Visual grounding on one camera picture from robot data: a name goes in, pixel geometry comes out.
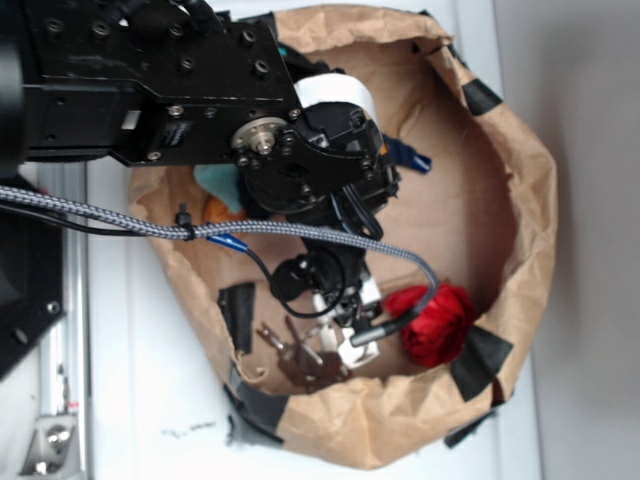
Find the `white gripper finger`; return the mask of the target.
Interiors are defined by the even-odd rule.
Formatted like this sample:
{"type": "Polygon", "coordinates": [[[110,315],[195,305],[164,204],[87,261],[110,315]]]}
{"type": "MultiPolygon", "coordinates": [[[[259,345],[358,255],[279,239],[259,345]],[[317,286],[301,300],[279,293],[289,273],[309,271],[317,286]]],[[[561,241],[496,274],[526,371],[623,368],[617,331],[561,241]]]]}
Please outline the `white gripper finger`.
{"type": "Polygon", "coordinates": [[[312,303],[316,312],[319,314],[316,321],[321,347],[324,351],[336,352],[338,350],[338,341],[333,329],[333,320],[328,313],[321,314],[321,311],[327,308],[327,304],[321,294],[314,294],[312,296],[312,303]]]}
{"type": "Polygon", "coordinates": [[[354,347],[351,337],[355,334],[353,328],[343,328],[343,340],[339,343],[337,352],[347,369],[358,369],[379,357],[379,347],[376,342],[369,342],[364,346],[354,347]]]}

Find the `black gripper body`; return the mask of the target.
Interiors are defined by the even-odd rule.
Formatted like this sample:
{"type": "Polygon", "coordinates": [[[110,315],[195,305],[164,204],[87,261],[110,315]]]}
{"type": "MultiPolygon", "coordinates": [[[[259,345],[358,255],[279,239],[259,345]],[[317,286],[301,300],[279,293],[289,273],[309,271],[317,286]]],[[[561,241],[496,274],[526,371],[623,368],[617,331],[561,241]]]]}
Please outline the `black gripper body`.
{"type": "Polygon", "coordinates": [[[297,312],[290,303],[310,293],[321,294],[328,313],[342,328],[368,330],[382,313],[381,294],[364,259],[355,247],[308,241],[307,252],[282,262],[269,275],[272,295],[296,318],[316,319],[319,314],[297,312]]]}

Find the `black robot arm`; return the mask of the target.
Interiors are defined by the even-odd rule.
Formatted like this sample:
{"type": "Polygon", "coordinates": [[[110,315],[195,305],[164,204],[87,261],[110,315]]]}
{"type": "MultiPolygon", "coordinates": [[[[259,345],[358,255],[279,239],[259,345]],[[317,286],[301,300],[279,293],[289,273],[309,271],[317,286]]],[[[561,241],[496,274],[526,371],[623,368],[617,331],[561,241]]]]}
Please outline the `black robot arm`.
{"type": "Polygon", "coordinates": [[[376,213],[399,177],[373,116],[353,100],[305,100],[302,86],[344,73],[281,44],[261,22],[204,1],[5,1],[1,5],[1,370],[60,317],[64,229],[233,246],[254,221],[146,224],[49,196],[25,162],[112,157],[129,167],[220,165],[254,205],[287,218],[303,266],[268,280],[288,305],[316,289],[353,296],[376,213]]]}

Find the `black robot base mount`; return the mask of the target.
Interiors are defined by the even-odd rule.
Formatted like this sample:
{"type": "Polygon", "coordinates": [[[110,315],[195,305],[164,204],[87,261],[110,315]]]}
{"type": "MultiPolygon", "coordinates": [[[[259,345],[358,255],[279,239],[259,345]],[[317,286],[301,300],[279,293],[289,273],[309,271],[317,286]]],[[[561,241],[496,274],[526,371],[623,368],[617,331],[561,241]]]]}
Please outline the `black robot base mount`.
{"type": "Polygon", "coordinates": [[[1,214],[1,377],[6,378],[61,317],[64,234],[25,216],[1,214]]]}

